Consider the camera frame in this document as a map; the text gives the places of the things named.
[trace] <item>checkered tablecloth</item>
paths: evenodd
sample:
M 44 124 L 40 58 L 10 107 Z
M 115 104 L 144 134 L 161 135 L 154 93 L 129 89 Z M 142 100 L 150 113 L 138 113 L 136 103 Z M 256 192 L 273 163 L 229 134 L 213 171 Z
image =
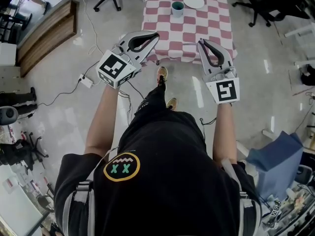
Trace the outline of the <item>checkered tablecloth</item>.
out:
M 174 59 L 201 63 L 197 47 L 183 45 L 196 43 L 200 38 L 220 44 L 232 58 L 236 57 L 227 0 L 204 0 L 205 5 L 201 9 L 185 5 L 184 15 L 180 18 L 171 15 L 171 4 L 175 1 L 184 0 L 146 0 L 142 30 L 157 31 L 160 35 L 147 60 Z M 217 60 L 211 52 L 209 54 L 211 60 Z

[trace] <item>yellow circle logo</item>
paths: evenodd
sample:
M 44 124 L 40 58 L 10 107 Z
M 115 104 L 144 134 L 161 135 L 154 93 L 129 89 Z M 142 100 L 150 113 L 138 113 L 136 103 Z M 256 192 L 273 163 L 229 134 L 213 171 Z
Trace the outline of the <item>yellow circle logo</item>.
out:
M 138 174 L 139 169 L 139 158 L 130 152 L 124 152 L 106 164 L 104 174 L 109 180 L 120 182 L 133 178 Z

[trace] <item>mug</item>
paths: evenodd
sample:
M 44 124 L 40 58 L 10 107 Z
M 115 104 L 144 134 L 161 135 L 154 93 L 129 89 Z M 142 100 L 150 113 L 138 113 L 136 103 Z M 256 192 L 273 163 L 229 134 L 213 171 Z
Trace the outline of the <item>mug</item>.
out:
M 174 17 L 179 18 L 184 13 L 184 4 L 182 2 L 172 3 L 172 14 Z

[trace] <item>hand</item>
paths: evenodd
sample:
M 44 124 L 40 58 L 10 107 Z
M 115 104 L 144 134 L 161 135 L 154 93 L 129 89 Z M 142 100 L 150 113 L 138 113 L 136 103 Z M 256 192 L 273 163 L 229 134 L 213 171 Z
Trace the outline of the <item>hand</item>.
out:
M 55 233 L 55 235 L 51 235 L 45 227 L 43 227 L 41 233 L 43 234 L 43 236 L 63 236 L 61 233 Z

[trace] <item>sneaker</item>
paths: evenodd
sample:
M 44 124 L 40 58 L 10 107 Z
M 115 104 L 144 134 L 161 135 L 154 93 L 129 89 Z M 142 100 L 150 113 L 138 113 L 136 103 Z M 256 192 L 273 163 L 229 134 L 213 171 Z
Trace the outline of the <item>sneaker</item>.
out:
M 161 86 L 163 83 L 166 82 L 168 76 L 168 71 L 164 66 L 160 66 L 157 71 L 157 85 Z
M 177 108 L 177 99 L 176 98 L 171 98 L 167 103 L 166 103 L 166 108 L 175 111 Z
M 35 88 L 31 87 L 31 94 L 33 95 L 33 101 L 37 100 Z
M 46 14 L 46 12 L 47 12 L 47 10 L 48 10 L 48 5 L 49 5 L 49 2 L 45 2 L 45 3 L 41 6 L 43 15 Z

